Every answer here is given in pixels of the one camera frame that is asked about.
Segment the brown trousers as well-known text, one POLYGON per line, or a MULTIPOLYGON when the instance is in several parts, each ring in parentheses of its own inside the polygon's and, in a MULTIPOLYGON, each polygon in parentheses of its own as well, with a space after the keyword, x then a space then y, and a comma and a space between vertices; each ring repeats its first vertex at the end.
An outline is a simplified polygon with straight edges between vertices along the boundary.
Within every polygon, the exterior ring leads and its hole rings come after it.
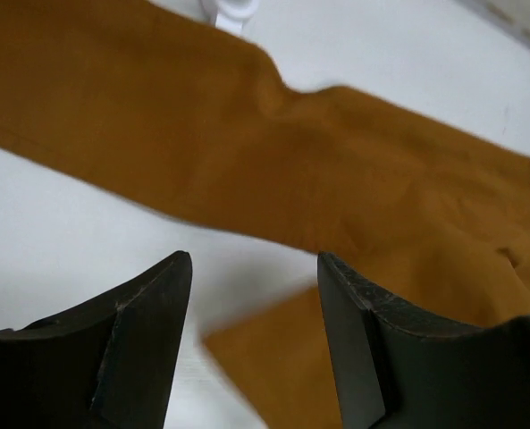
POLYGON ((458 1, 0 1, 0 331, 184 251, 161 428, 347 428, 330 253, 492 328, 530 315, 530 51, 458 1))

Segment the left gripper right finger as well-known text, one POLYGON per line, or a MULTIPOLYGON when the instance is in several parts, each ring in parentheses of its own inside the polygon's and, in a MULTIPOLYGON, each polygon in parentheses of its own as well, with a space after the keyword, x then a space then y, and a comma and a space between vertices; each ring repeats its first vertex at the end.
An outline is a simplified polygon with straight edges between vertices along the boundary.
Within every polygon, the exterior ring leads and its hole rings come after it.
POLYGON ((530 428, 530 315, 456 322, 330 253, 317 280, 345 427, 530 428))

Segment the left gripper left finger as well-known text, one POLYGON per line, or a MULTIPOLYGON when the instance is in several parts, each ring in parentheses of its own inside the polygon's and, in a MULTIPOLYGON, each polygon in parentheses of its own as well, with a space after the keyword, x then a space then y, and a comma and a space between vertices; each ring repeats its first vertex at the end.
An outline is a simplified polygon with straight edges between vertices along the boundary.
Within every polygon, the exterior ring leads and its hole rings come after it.
POLYGON ((178 251, 111 290, 0 331, 0 428, 161 428, 189 304, 178 251))

